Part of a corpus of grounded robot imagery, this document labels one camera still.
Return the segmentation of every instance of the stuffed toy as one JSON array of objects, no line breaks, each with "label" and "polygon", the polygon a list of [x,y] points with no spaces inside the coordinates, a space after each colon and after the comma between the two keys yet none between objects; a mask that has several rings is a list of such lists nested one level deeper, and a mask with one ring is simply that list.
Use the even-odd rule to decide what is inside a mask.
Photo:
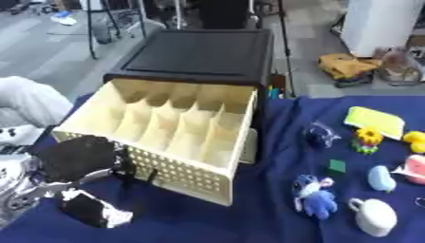
[{"label": "stuffed toy", "polygon": [[324,178],[321,181],[315,176],[299,175],[292,185],[292,194],[294,196],[295,209],[297,212],[302,210],[309,216],[315,215],[320,220],[329,218],[330,213],[338,210],[335,196],[322,187],[333,185],[331,178]]}]

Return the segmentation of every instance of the pink toy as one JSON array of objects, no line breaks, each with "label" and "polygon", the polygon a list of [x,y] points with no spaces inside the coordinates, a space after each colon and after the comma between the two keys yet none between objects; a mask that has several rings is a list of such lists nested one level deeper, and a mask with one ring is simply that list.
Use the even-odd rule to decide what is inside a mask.
[{"label": "pink toy", "polygon": [[417,184],[425,184],[425,157],[412,155],[406,159],[404,170],[409,172],[406,177]]}]

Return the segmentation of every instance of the white cup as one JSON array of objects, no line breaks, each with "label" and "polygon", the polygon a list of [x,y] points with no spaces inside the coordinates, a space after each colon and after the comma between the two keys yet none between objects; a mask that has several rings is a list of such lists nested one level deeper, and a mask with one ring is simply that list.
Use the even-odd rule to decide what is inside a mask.
[{"label": "white cup", "polygon": [[356,213],[356,222],[366,233],[374,237],[386,236],[397,224],[397,215],[393,208],[378,199],[362,201],[351,198],[348,206]]}]

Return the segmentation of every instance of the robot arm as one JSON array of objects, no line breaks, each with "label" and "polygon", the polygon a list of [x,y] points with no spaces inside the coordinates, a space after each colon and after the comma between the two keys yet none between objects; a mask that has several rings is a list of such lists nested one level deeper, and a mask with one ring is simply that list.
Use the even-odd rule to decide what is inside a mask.
[{"label": "robot arm", "polygon": [[40,197],[53,197],[118,171],[134,169],[125,147],[94,136],[67,140],[35,156],[23,155],[20,160],[4,163],[11,172],[10,188],[2,196],[4,212],[13,213],[35,204]]}]

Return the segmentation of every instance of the blue toy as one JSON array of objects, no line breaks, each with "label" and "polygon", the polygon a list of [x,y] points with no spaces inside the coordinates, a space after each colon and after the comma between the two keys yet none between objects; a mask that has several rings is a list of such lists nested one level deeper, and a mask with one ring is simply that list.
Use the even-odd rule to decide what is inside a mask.
[{"label": "blue toy", "polygon": [[391,193],[397,186],[396,181],[391,178],[387,167],[383,165],[373,167],[369,171],[367,181],[373,189],[387,193]]},{"label": "blue toy", "polygon": [[321,190],[322,187],[329,187],[333,183],[331,178],[324,178],[319,182],[315,176],[298,176],[292,185],[296,211],[301,212],[304,209],[307,215],[315,215],[320,220],[327,219],[330,213],[337,212],[335,196]]}]

